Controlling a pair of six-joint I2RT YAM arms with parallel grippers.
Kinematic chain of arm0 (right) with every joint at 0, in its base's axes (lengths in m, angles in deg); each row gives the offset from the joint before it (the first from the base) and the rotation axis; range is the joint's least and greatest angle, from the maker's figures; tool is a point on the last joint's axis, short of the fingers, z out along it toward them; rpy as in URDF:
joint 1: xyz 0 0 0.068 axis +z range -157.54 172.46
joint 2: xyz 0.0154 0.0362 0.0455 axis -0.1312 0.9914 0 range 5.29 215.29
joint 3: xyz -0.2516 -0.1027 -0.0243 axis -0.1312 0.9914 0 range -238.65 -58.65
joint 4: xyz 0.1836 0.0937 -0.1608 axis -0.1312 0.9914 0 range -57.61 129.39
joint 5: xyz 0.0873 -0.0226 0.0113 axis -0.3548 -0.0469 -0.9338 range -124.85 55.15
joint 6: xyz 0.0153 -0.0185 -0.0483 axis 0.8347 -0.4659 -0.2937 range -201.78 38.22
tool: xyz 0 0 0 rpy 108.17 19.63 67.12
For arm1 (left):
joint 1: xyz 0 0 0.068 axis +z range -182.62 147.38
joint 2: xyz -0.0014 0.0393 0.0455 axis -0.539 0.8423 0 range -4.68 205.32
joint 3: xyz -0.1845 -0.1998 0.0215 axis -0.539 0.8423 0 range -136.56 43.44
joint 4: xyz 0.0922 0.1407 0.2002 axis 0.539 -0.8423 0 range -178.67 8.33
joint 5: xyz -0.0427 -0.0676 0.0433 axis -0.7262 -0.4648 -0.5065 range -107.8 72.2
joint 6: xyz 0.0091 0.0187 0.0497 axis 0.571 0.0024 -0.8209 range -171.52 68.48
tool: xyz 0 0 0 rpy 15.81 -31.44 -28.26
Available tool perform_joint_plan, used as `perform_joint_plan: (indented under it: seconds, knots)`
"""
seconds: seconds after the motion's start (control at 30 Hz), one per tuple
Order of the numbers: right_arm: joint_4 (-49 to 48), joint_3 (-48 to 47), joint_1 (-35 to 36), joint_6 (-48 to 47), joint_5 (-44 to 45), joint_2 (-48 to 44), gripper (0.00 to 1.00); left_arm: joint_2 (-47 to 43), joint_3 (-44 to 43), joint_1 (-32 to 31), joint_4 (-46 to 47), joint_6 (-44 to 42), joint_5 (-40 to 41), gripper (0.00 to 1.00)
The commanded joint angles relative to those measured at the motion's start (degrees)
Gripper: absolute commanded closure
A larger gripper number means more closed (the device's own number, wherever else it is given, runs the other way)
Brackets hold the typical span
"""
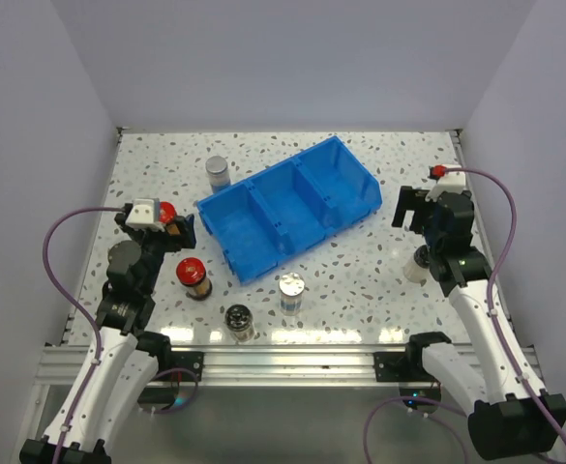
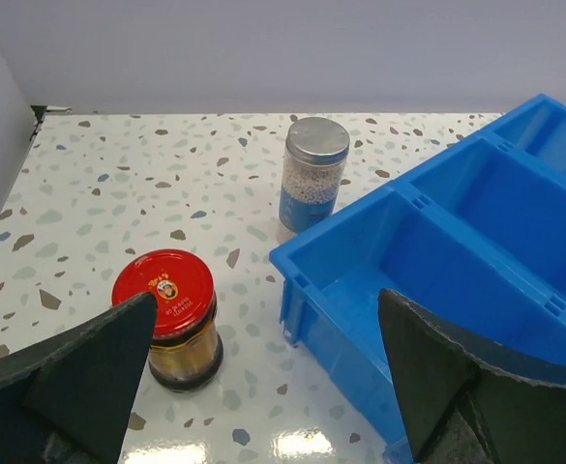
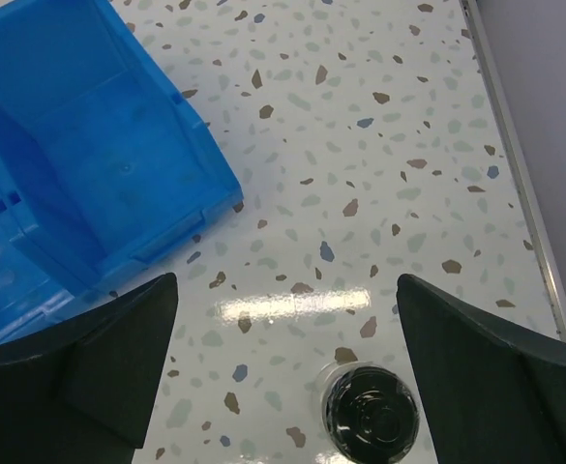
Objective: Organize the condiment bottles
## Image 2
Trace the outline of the silver lid white pepper jar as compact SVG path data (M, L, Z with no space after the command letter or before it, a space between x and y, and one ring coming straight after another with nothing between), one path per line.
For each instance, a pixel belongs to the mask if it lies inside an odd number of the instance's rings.
M331 216L350 148L348 131L327 118L299 119L288 129L279 220L299 234Z

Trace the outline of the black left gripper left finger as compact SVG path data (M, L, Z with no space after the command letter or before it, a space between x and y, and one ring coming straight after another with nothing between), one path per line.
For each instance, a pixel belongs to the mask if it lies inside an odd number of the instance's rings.
M138 294L0 359L0 463L115 463L157 317Z

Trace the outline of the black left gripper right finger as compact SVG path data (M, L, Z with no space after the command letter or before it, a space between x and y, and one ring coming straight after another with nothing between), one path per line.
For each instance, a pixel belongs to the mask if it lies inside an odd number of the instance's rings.
M383 289L378 319L417 463L566 463L566 366Z

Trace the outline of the red lid sauce jar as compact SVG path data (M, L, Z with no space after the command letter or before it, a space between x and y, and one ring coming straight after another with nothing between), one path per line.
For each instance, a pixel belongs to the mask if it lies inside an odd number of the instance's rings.
M118 305L144 292L157 301L148 355L153 377L174 392L191 392L205 386L223 363L211 271L198 256L182 249L150 251L121 271L113 285L111 302Z

